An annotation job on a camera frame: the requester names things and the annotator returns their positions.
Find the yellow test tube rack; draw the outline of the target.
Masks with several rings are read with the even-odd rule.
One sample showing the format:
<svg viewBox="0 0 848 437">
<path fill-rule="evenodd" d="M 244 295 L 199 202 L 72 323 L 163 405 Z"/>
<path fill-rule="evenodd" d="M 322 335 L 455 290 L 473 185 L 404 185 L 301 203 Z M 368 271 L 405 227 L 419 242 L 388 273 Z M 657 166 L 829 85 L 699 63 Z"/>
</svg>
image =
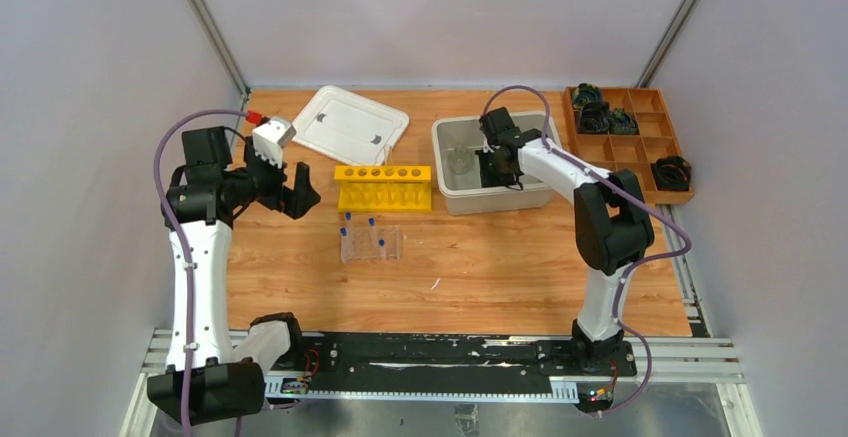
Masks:
<svg viewBox="0 0 848 437">
<path fill-rule="evenodd" d="M 431 212 L 430 166 L 338 165 L 334 181 L 339 185 L 340 212 Z"/>
</svg>

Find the clear test tube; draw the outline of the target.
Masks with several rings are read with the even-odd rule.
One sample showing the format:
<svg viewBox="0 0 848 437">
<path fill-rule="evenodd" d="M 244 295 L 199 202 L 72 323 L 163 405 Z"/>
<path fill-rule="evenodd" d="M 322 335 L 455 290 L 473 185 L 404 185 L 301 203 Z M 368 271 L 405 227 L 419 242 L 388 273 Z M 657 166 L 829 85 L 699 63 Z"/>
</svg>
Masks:
<svg viewBox="0 0 848 437">
<path fill-rule="evenodd" d="M 384 146 L 383 154 L 384 154 L 384 165 L 385 166 L 391 166 L 393 164 L 392 151 L 393 151 L 393 147 L 390 144 L 386 144 Z"/>
</svg>

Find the white plastic bin lid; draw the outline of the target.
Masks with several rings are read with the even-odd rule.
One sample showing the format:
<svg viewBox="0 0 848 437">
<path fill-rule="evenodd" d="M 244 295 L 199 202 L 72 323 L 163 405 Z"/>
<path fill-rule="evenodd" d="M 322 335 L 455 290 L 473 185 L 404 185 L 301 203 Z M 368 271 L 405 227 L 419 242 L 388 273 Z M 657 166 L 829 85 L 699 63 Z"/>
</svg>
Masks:
<svg viewBox="0 0 848 437">
<path fill-rule="evenodd" d="M 394 149 L 409 122 L 403 111 L 327 85 L 294 119 L 294 141 L 343 164 L 378 166 L 384 146 Z"/>
</svg>

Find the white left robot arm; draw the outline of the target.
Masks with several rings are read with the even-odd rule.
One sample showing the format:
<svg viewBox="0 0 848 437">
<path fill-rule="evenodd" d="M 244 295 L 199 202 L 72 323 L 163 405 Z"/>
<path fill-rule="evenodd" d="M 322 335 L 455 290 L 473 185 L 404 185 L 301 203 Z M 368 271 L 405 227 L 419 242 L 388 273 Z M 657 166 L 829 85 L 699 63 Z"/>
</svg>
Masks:
<svg viewBox="0 0 848 437">
<path fill-rule="evenodd" d="M 236 169 L 227 132 L 224 126 L 183 132 L 185 162 L 158 189 L 175 269 L 174 324 L 166 370 L 149 378 L 147 395 L 185 430 L 258 413 L 266 375 L 275 365 L 298 368 L 307 353 L 290 312 L 254 319 L 247 337 L 232 343 L 225 291 L 236 219 L 253 203 L 299 219 L 321 197 L 303 162 L 293 187 L 284 184 L 284 148 L 296 134 L 291 123 L 274 118 L 255 127 Z"/>
</svg>

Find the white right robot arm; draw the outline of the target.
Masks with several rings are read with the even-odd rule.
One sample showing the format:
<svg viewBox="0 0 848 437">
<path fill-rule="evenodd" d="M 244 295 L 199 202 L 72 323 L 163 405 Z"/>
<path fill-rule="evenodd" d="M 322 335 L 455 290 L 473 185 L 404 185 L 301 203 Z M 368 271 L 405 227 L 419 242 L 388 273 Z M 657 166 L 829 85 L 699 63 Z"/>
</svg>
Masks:
<svg viewBox="0 0 848 437">
<path fill-rule="evenodd" d="M 588 268 L 583 306 L 572 336 L 552 364 L 584 374 L 620 369 L 625 354 L 622 302 L 626 269 L 654 242 L 654 231 L 638 179 L 611 172 L 556 145 L 539 129 L 521 130 L 504 107 L 483 114 L 481 169 L 487 183 L 516 184 L 523 175 L 554 189 L 573 206 L 575 242 Z"/>
</svg>

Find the white plastic bin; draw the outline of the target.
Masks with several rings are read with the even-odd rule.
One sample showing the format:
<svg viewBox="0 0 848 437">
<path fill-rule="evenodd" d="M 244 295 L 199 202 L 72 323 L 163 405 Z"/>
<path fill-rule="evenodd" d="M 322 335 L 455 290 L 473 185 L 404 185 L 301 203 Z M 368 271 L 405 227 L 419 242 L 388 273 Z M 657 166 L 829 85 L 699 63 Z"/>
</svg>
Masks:
<svg viewBox="0 0 848 437">
<path fill-rule="evenodd" d="M 548 204 L 555 191 L 547 184 L 522 176 L 521 191 L 504 187 L 483 188 L 479 175 L 477 150 L 484 149 L 484 134 L 477 116 L 445 118 L 435 121 L 431 128 L 438 189 L 445 198 L 451 215 L 479 214 L 540 208 Z M 473 167 L 465 175 L 453 174 L 447 164 L 448 152 L 464 145 L 474 154 Z"/>
</svg>

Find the clear acrylic tube rack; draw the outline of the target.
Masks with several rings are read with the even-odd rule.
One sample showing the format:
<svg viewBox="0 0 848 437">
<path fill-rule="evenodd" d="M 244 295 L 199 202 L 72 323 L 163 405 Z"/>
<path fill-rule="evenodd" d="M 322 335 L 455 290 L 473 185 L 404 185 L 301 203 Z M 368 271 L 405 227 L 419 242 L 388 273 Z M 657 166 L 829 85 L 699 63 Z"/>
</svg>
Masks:
<svg viewBox="0 0 848 437">
<path fill-rule="evenodd" d="M 346 252 L 341 249 L 341 234 L 340 236 L 340 259 L 342 263 L 352 263 L 357 261 L 392 261 L 402 258 L 402 241 L 403 236 L 397 226 L 380 226 L 376 225 L 378 239 L 385 241 L 387 259 L 382 260 L 379 255 L 378 243 L 375 245 L 369 235 L 369 225 L 353 226 L 349 233 L 350 245 Z"/>
</svg>

